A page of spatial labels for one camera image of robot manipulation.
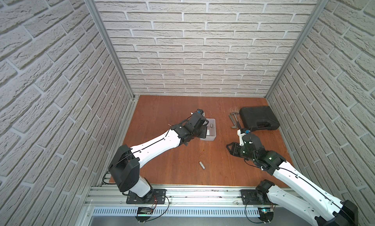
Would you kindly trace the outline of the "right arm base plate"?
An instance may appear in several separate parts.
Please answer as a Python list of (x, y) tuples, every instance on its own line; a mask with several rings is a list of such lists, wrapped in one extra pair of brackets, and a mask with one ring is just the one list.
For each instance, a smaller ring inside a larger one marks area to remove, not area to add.
[(255, 189), (240, 190), (243, 205), (273, 205), (265, 193)]

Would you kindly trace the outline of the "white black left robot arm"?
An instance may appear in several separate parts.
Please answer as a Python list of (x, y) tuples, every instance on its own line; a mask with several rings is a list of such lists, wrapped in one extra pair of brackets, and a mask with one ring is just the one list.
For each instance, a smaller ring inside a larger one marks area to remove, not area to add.
[(202, 109), (197, 109), (187, 119), (171, 125), (162, 135), (140, 145), (120, 146), (108, 167), (121, 193), (135, 194), (145, 203), (154, 199), (154, 189), (150, 183), (140, 176), (140, 169), (160, 154), (187, 145), (194, 138), (206, 138), (207, 125)]

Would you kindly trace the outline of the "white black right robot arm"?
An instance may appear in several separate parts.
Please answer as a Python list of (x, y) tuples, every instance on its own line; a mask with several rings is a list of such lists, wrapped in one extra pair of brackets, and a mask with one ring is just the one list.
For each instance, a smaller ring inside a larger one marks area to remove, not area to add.
[(230, 155), (252, 161), (252, 167), (282, 181), (298, 196), (287, 193), (269, 180), (255, 189), (254, 199), (262, 204), (279, 205), (312, 226), (357, 226), (358, 207), (350, 200), (342, 201), (297, 171), (290, 162), (273, 150), (266, 150), (260, 139), (248, 130), (239, 130), (239, 142), (226, 146)]

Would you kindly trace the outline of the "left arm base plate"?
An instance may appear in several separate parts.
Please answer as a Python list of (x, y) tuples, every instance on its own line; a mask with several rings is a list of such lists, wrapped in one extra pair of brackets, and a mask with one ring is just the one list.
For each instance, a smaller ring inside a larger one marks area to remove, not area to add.
[(127, 204), (134, 205), (143, 205), (143, 204), (164, 204), (165, 203), (165, 195), (167, 190), (164, 188), (157, 188), (152, 189), (149, 193), (147, 193), (144, 197), (139, 197), (136, 193), (129, 191), (127, 194)]

